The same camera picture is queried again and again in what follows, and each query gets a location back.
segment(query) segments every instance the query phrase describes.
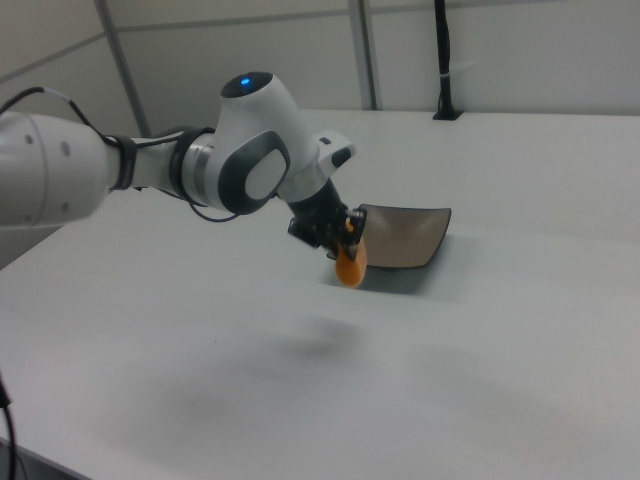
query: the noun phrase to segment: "white wall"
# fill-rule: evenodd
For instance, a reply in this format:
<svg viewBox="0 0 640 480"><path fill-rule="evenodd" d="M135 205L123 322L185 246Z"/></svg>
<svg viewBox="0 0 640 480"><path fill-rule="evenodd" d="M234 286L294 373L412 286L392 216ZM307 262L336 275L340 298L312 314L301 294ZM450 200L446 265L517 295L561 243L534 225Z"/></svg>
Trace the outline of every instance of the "white wall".
<svg viewBox="0 0 640 480"><path fill-rule="evenodd" d="M432 5L371 0L384 109L436 109ZM640 114L638 0L449 0L447 7L456 107ZM455 73L455 64L468 68Z"/></svg>
<svg viewBox="0 0 640 480"><path fill-rule="evenodd" d="M98 128L139 134L93 2L0 0L0 12L0 103L27 87L49 86L76 100ZM76 120L44 96L14 110ZM0 231L0 268L53 231Z"/></svg>
<svg viewBox="0 0 640 480"><path fill-rule="evenodd" d="M266 70L298 104L361 109L347 0L109 0L152 132L215 126L220 88Z"/></svg>
<svg viewBox="0 0 640 480"><path fill-rule="evenodd" d="M433 0L366 3L382 109L435 110ZM358 79L367 73L347 0L108 5L153 131L215 123L219 88L251 69L278 74L303 107L362 108ZM638 0L447 0L447 8L457 107L640 114Z"/></svg>

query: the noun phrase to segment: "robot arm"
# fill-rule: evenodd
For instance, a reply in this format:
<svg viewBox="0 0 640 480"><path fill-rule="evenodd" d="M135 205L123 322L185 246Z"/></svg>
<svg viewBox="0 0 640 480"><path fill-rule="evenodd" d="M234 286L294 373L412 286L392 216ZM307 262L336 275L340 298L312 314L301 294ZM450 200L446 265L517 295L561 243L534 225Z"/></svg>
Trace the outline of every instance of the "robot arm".
<svg viewBox="0 0 640 480"><path fill-rule="evenodd" d="M354 155L353 144L334 131L309 135L272 74L238 76L221 97L216 131L160 139L105 137L88 121L0 111L0 228L85 218L110 191L128 187L238 215L277 195L294 213L289 233L355 261L366 212L348 210L330 180Z"/></svg>

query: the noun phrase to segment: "table surface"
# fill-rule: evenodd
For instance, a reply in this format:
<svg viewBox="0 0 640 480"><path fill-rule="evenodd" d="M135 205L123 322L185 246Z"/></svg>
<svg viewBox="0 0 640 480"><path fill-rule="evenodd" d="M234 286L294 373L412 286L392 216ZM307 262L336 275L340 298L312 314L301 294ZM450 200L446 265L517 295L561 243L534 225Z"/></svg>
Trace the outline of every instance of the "table surface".
<svg viewBox="0 0 640 480"><path fill-rule="evenodd" d="M333 264L290 212L116 192L0 272L22 445L96 479L640 471L640 118L307 111L350 205L453 209L425 269Z"/></svg>

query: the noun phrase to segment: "cable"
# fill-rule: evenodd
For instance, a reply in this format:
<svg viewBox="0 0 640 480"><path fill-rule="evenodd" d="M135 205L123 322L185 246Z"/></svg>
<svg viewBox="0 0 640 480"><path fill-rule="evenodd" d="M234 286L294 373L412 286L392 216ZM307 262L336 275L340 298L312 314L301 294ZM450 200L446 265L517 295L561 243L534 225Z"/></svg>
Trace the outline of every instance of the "cable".
<svg viewBox="0 0 640 480"><path fill-rule="evenodd" d="M22 470L22 476L24 480L29 480L29 475L27 475L27 469L24 468L24 462L22 461L22 457L18 454L18 463L20 464L20 470Z"/></svg>
<svg viewBox="0 0 640 480"><path fill-rule="evenodd" d="M9 432L9 474L8 480L15 480L16 478L16 462L18 458L18 452L16 448L16 432L13 428L13 418L11 418L11 411L7 405L2 409L4 412L4 418L7 422L7 431Z"/></svg>
<svg viewBox="0 0 640 480"><path fill-rule="evenodd" d="M206 220L207 222L225 223L225 222L230 222L231 220L235 220L239 216L239 215L231 215L230 217L227 217L227 218L211 218L211 217L207 217L204 213L200 212L193 203L190 203L189 206L191 207L191 210L193 210L196 215Z"/></svg>
<svg viewBox="0 0 640 480"><path fill-rule="evenodd" d="M11 411L9 405L11 400L9 394L2 383L2 376L0 375L0 408L4 412L4 418L7 422L7 432L9 435L9 475L8 480L15 480L16 478L16 462L18 458L18 449L16 447L16 431L13 427L13 418L11 417Z"/></svg>
<svg viewBox="0 0 640 480"><path fill-rule="evenodd" d="M69 107L73 110L73 112L78 116L78 118L82 121L82 123L84 125L86 125L87 127L91 128L94 132L96 132L98 134L98 136L100 137L100 139L104 143L106 143L110 147L118 147L118 142L116 142L115 140L109 138L107 135L103 134L100 130L98 130L89 121L87 116L82 112L80 107L78 107L76 102L74 102L70 97L68 97L64 93L58 92L57 90L53 90L52 88L31 87L31 88L27 88L26 90L23 90L22 92L18 93L17 95L13 96L12 98L10 98L7 102L5 102L2 105L2 107L0 107L0 115L2 115L4 112L9 110L11 107L13 107L19 101L21 101L24 98L26 98L26 97L28 97L30 95L33 95L35 93L42 93L44 95L50 95L50 96L57 97L57 98L61 99L62 101L64 101L65 103L67 103L69 105ZM137 148L144 148L144 147L151 147L151 146L154 146L154 145L161 145L163 143L174 142L177 139L178 136L179 135L177 135L176 137L159 138L159 139L150 140L148 142L142 142L142 143L137 144L136 147Z"/></svg>
<svg viewBox="0 0 640 480"><path fill-rule="evenodd" d="M12 106L14 106L16 103L18 103L22 99L24 99L24 98L26 98L26 97L28 97L30 95L33 95L35 93L42 93L44 95L51 95L51 96L54 96L54 97L57 97L57 98L63 100L64 102L66 102L69 105L69 107L71 107L71 109L75 112L75 114L82 121L82 123L84 125L86 125L87 127L91 128L94 132L96 132L98 134L98 136L100 137L100 139L104 143L106 143L107 145L109 145L111 147L120 148L119 143L116 140L114 140L112 138L109 138L108 136L104 135L100 130L98 130L96 127L93 126L93 124L89 121L89 119L86 117L86 115L84 113L82 113L82 110L80 110L80 107L78 107L78 105L70 97L68 97L64 93L60 93L57 90L53 90L51 88L31 87L31 88L27 88L26 90L23 90L22 92L18 93L17 95L11 97L7 102L5 102L2 105L2 107L0 107L0 115L2 115L4 112L9 110ZM176 127L174 129L172 129L172 131L170 131L169 133L165 133L165 136L174 135L174 134L175 134L175 136L167 136L167 138L157 138L157 139L149 140L147 142L137 143L136 144L136 149L152 147L152 146L155 146L155 145L162 145L162 144L170 143L170 142L175 142L176 140L178 140L178 138L180 138L180 136L182 135L183 131L184 131L184 129L182 129L182 127ZM180 198L177 195L173 195L173 194L171 194L169 192L166 192L164 190L161 190L161 191L163 193L166 193L167 195L172 196L172 197ZM202 212L198 211L194 204L189 203L189 206L191 207L191 210L193 210L196 215L198 215L200 218L202 218L202 219L204 219L204 220L206 220L208 222L225 223L225 222L230 222L231 220L234 220L234 219L238 218L238 215L232 215L232 216L227 217L227 218L211 218L211 217L207 217Z"/></svg>

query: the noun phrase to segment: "orange object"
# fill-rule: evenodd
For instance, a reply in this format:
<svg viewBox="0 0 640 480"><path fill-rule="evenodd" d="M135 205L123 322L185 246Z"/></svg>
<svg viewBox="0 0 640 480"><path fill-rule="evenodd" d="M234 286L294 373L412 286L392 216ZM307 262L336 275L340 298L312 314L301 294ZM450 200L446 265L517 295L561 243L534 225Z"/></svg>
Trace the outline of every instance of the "orange object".
<svg viewBox="0 0 640 480"><path fill-rule="evenodd" d="M347 220L347 228L353 231L353 226ZM342 245L338 244L338 257L336 258L336 276L345 287L355 288L362 283L364 273L367 269L367 250L364 246L364 238L356 249L356 259L351 260L344 251Z"/></svg>

